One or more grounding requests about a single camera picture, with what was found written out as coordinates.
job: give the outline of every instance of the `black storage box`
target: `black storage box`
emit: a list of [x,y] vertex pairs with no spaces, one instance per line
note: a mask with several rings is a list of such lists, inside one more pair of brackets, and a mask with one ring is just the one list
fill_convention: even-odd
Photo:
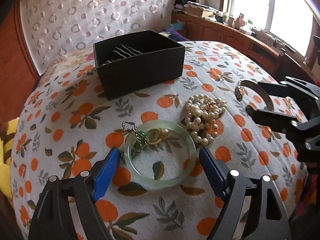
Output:
[[[136,56],[122,58],[128,46]],[[161,34],[143,31],[117,36],[93,45],[94,60],[107,99],[178,78],[182,75],[185,47]]]

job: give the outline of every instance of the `pearl necklace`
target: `pearl necklace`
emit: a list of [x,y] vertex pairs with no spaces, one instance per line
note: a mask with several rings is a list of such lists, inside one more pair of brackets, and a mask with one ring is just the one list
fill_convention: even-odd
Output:
[[[221,98],[213,99],[208,95],[193,95],[186,103],[188,117],[184,119],[187,130],[195,143],[207,145],[218,136],[218,125],[215,119],[219,118],[227,109],[227,104]],[[208,136],[200,137],[200,130],[212,128],[213,132]]]

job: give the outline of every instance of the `headboard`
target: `headboard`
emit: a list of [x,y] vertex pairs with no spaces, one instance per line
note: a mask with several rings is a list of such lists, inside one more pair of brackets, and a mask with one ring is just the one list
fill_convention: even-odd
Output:
[[129,32],[160,30],[166,0],[21,0],[21,21],[39,73],[67,52]]

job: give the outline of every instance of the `window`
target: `window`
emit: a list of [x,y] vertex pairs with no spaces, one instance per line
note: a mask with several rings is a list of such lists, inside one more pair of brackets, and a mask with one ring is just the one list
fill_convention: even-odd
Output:
[[233,0],[230,15],[237,18],[240,13],[306,55],[313,14],[304,0]]

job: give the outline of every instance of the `bed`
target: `bed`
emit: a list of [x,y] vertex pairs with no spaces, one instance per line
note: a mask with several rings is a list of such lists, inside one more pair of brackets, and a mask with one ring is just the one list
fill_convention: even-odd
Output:
[[[243,101],[238,102],[234,95],[240,79],[276,81],[226,44],[181,44],[186,52],[180,78],[112,101],[105,98],[95,71],[93,48],[66,54],[50,65],[24,106],[13,144],[13,205],[25,238],[39,194],[51,175],[73,177],[104,159],[111,147],[122,148],[123,120],[141,124],[163,119],[185,127],[181,122],[186,117],[184,105],[190,96],[200,93],[228,104],[217,121],[219,135],[209,145],[214,157],[245,176],[269,175],[288,217],[292,214],[308,174],[306,167],[297,161],[297,151],[283,134],[256,125],[246,114],[248,104],[265,107],[259,95],[248,88],[242,89]],[[272,99],[276,112],[306,121],[291,98]],[[241,237],[249,204],[246,199],[234,239]],[[212,192],[199,162],[181,184],[161,190],[137,181],[121,162],[96,206],[116,240],[206,239],[223,202]],[[78,238],[86,239],[74,199],[70,199],[70,208]],[[123,220],[127,224],[119,226]]]

